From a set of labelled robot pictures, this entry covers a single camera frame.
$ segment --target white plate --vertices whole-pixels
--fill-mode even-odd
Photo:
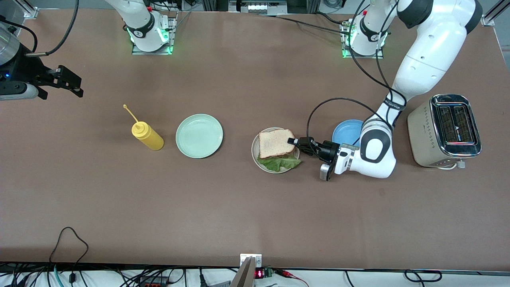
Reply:
[[[263,130],[262,132],[270,132],[270,131],[274,131],[274,130],[284,130],[284,129],[282,129],[282,128],[268,128],[268,129]],[[267,167],[265,167],[263,164],[261,164],[257,160],[257,158],[259,157],[259,154],[260,154],[260,142],[259,142],[259,134],[257,134],[255,139],[253,140],[253,143],[251,144],[251,156],[253,157],[253,161],[257,164],[257,166],[260,167],[260,169],[262,169],[263,171],[268,172],[270,174],[282,174],[284,172],[288,172],[289,170],[291,170],[291,169],[284,168],[283,166],[280,167],[279,172],[269,170],[269,169],[267,169]],[[294,148],[294,150],[292,151],[292,154],[297,159],[299,159],[299,149]]]

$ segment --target yellow bottle cap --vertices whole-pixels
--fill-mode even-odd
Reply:
[[[146,122],[136,122],[131,127],[131,133],[137,139],[146,139],[150,136],[152,128]]]

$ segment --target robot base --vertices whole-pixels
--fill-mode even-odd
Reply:
[[[156,51],[152,52],[145,52],[140,50],[138,47],[136,47],[134,41],[131,39],[132,43],[132,49],[131,54],[132,55],[172,55],[173,53],[173,43],[175,41],[175,27],[177,26],[177,19],[176,18],[168,18],[168,25],[166,23],[163,24],[166,26],[166,28],[169,28],[170,31],[161,31],[161,37],[165,39],[169,39],[168,42],[163,44],[161,48],[157,49]]]
[[[340,31],[349,32],[350,21],[352,21],[352,19],[350,19],[349,21],[345,21],[342,25],[340,25]],[[354,39],[355,35],[356,35],[356,27],[353,26],[352,31],[351,31],[351,41]],[[340,40],[342,42],[342,58],[352,58],[352,55],[351,55],[351,52],[349,49],[349,37],[347,35],[341,34]],[[379,59],[382,59],[384,57],[383,46],[384,46],[384,41],[382,41],[381,48],[377,50],[377,57]],[[355,57],[356,58],[375,59],[375,54],[369,55],[369,56],[355,54]]]

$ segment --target bottle nozzle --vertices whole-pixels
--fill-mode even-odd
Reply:
[[[138,122],[138,120],[136,119],[135,115],[133,115],[133,113],[128,109],[127,105],[124,105],[124,109],[126,109],[126,111],[135,119],[135,121]]]

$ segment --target green lettuce leaf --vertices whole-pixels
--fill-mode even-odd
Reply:
[[[286,169],[293,169],[301,163],[300,159],[297,159],[295,156],[291,154],[272,156],[268,158],[260,158],[259,156],[257,160],[268,170],[274,172],[279,172],[280,167],[284,167]]]

